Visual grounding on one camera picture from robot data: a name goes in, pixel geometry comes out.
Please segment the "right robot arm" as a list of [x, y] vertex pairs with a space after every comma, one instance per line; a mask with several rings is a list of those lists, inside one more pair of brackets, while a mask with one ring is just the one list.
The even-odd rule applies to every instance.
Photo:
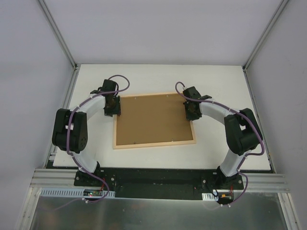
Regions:
[[236, 111], [213, 101], [208, 95], [201, 96], [194, 86], [185, 88], [183, 97], [186, 99], [183, 104], [188, 121], [208, 116], [224, 125], [228, 152], [216, 169], [212, 185], [227, 189], [239, 176], [238, 171], [248, 154], [263, 144], [254, 113], [249, 108]]

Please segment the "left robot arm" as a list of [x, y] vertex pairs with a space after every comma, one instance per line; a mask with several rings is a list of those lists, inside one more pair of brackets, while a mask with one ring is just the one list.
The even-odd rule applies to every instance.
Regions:
[[78, 166], [80, 177], [85, 175], [85, 181], [90, 186], [101, 182], [99, 163], [89, 156], [88, 120], [103, 110], [105, 116], [113, 117], [121, 114], [119, 85], [113, 80], [106, 79], [103, 85], [90, 93], [90, 97], [74, 109], [59, 109], [52, 134], [52, 144], [66, 151]]

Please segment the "right aluminium corner post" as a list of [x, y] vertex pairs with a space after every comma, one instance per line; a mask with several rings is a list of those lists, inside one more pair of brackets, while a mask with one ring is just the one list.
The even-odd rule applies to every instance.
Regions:
[[251, 65], [252, 61], [256, 57], [257, 53], [260, 51], [261, 47], [263, 46], [264, 42], [266, 41], [267, 37], [270, 35], [272, 29], [274, 28], [275, 24], [281, 17], [282, 13], [284, 12], [286, 6], [290, 3], [290, 0], [281, 0], [278, 4], [276, 10], [274, 11], [272, 17], [270, 18], [269, 22], [267, 23], [265, 29], [263, 30], [262, 34], [260, 35], [259, 39], [257, 40], [252, 52], [250, 53], [249, 57], [247, 58], [245, 64], [242, 66], [244, 72], [247, 71], [249, 66]]

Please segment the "aluminium corner post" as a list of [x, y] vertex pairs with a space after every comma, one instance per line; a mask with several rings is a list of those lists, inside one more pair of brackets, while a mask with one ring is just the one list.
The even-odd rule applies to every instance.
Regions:
[[68, 59], [70, 65], [72, 66], [73, 69], [77, 69], [77, 63], [75, 62], [53, 16], [52, 16], [52, 13], [50, 11], [50, 9], [48, 8], [47, 4], [46, 4], [46, 1], [45, 0], [37, 0], [36, 1], [40, 7], [40, 9], [42, 10], [60, 48], [62, 49], [62, 51], [64, 52], [66, 58]]
[[262, 34], [260, 35], [259, 39], [257, 40], [252, 52], [250, 53], [249, 57], [247, 58], [245, 64], [242, 66], [244, 72], [247, 71], [249, 66], [251, 65], [252, 61], [256, 57], [257, 53], [260, 51], [261, 47], [263, 46], [264, 42], [266, 41], [267, 37], [270, 35], [272, 29], [274, 28], [275, 24], [281, 17], [282, 13], [284, 12], [286, 6], [290, 3], [290, 0], [281, 0], [278, 4], [276, 10], [274, 11], [272, 17], [270, 18], [269, 22], [267, 23], [265, 29], [263, 30]]

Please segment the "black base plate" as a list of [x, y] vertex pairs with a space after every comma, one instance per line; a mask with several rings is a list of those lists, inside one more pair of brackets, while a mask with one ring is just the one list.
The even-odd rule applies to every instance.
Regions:
[[77, 172], [75, 186], [98, 187], [115, 192], [116, 198], [201, 200], [202, 194], [243, 190], [242, 177], [222, 179], [216, 170], [100, 168], [97, 177]]

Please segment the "aluminium front rail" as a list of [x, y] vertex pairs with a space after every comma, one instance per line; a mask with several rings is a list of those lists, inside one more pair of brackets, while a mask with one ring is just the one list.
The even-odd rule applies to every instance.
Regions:
[[[180, 169], [132, 169], [132, 168], [102, 168], [102, 178], [111, 190], [122, 187], [124, 184], [191, 184], [194, 187], [205, 188], [212, 185], [215, 170], [180, 170]], [[86, 176], [81, 178], [76, 169], [36, 169], [32, 177], [31, 187], [93, 187], [99, 188], [101, 182]], [[288, 193], [288, 183], [283, 174], [276, 173], [244, 173], [238, 176], [228, 186], [241, 190], [247, 186], [249, 192]]]

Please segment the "left aluminium corner post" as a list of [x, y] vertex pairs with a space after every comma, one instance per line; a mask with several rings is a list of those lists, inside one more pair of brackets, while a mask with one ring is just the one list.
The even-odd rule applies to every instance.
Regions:
[[47, 4], [46, 4], [46, 1], [45, 0], [37, 0], [36, 1], [40, 7], [40, 9], [42, 10], [60, 48], [62, 49], [62, 51], [64, 52], [66, 58], [68, 59], [70, 65], [72, 66], [73, 69], [77, 69], [77, 63], [75, 62], [53, 16], [52, 16], [52, 13], [50, 11], [50, 9], [48, 8]]

